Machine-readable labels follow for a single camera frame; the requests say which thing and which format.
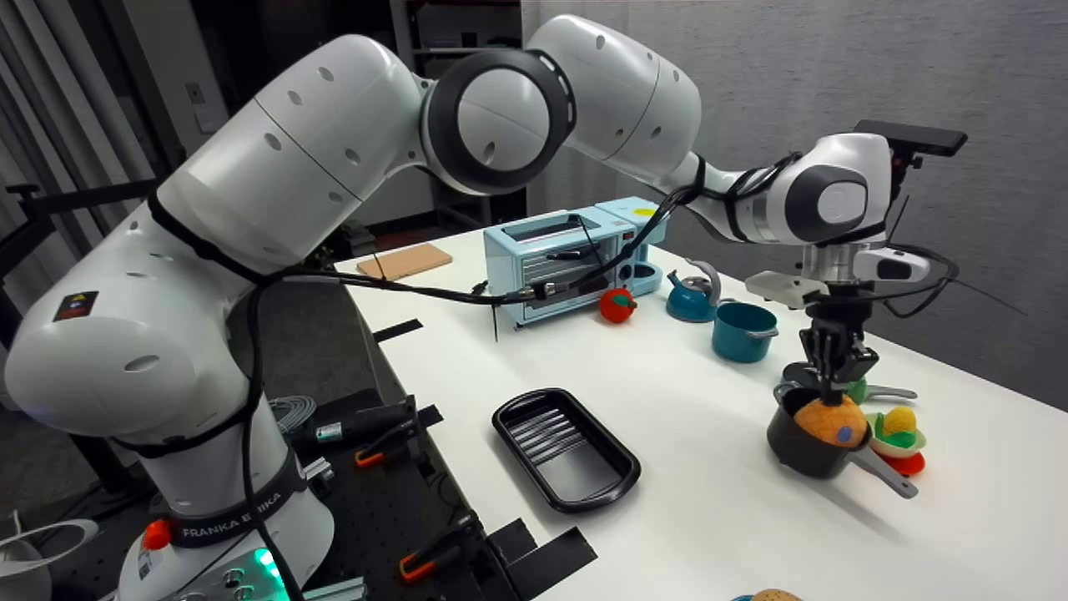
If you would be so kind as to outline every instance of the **toy fruit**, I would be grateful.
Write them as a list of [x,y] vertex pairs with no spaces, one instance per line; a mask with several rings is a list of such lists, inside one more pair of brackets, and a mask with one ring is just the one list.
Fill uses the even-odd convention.
[[634,295],[626,288],[608,288],[596,300],[596,310],[608,323],[625,323],[634,313]]
[[758,592],[758,593],[741,593],[741,596],[734,596],[734,601],[800,601],[800,596],[792,593],[792,592],[780,592],[780,587],[764,587],[764,592]]
[[832,446],[861,446],[867,438],[867,417],[864,410],[841,393],[841,405],[824,405],[813,397],[795,413],[799,428],[810,438],[832,445]]
[[917,429],[912,408],[894,408],[871,417],[871,446],[898,475],[913,476],[923,472],[923,445],[928,438]]

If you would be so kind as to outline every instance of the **black clamp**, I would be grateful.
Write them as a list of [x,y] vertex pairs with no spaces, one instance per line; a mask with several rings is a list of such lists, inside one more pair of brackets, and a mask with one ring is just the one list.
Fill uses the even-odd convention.
[[468,510],[445,533],[436,533],[425,547],[403,554],[398,560],[398,573],[403,584],[418,584],[418,582],[436,573],[436,568],[448,563],[449,556],[472,556],[479,543],[483,543],[483,526]]
[[351,452],[351,446],[361,446],[364,442],[375,442],[383,429],[391,429],[410,417],[414,417],[414,397],[408,397],[400,405],[361,408],[361,410],[341,413],[334,422],[300,428],[292,434],[292,446],[306,452],[306,453]]
[[430,408],[419,408],[414,417],[395,425],[391,429],[383,429],[380,438],[375,438],[354,453],[356,472],[380,468],[395,446],[408,445],[414,434],[428,429],[436,422],[440,422],[440,410],[430,405]]

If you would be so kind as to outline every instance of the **white table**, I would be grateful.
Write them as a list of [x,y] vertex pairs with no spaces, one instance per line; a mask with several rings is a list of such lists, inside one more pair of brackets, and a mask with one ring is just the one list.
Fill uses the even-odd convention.
[[[410,285],[472,291],[483,279],[479,232],[435,242],[454,262]],[[674,254],[651,259],[692,272]],[[502,327],[498,339],[486,307],[351,298],[371,331],[425,323],[383,355],[419,405],[440,408],[435,445],[483,526],[523,517],[544,543],[578,523],[593,543],[596,560],[544,596],[712,601],[760,587],[806,601],[1068,596],[1068,413],[1031,397],[871,337],[882,355],[871,382],[921,393],[928,472],[903,501],[861,468],[806,482],[768,452],[770,388],[800,356],[804,313],[770,307],[780,337],[768,359],[737,366],[712,355],[712,327],[665,313],[667,285],[625,327],[569,313]],[[754,300],[737,279],[723,279],[723,298]],[[489,413],[531,388],[575,392],[638,453],[645,472],[625,501],[588,517],[546,507],[489,428]]]

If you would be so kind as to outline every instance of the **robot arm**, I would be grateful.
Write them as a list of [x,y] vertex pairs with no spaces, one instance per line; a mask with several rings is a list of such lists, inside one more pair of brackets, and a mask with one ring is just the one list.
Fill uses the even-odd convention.
[[692,150],[699,128],[687,72],[580,18],[553,18],[528,50],[477,54],[436,84],[366,35],[341,35],[270,80],[25,310],[10,346],[12,402],[49,428],[136,446],[191,533],[160,554],[135,543],[121,596],[191,592],[227,568],[219,547],[235,560],[257,547],[240,526],[242,463],[255,492],[276,501],[262,517],[300,584],[327,554],[329,515],[306,492],[274,486],[290,482],[292,457],[262,402],[240,459],[235,413],[255,388],[224,323],[257,277],[304,259],[398,171],[498,192],[523,188],[567,142],[658,190],[703,181],[692,208],[720,237],[752,242],[816,247],[889,212],[883,136],[824,136],[780,171],[717,171]]

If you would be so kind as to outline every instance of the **gray wall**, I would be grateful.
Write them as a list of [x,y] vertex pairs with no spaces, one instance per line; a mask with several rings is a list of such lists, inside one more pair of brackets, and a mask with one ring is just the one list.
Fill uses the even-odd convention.
[[227,102],[191,0],[124,0],[180,146],[193,153],[227,122]]
[[[523,31],[565,11],[692,72],[703,89],[699,150],[720,166],[768,163],[861,116],[967,131],[953,161],[912,175],[898,231],[953,256],[962,285],[913,321],[877,313],[871,331],[1068,408],[1063,0],[523,0]],[[531,208],[613,192],[645,190],[565,157]],[[712,241],[687,217],[667,247],[726,272],[792,262]]]

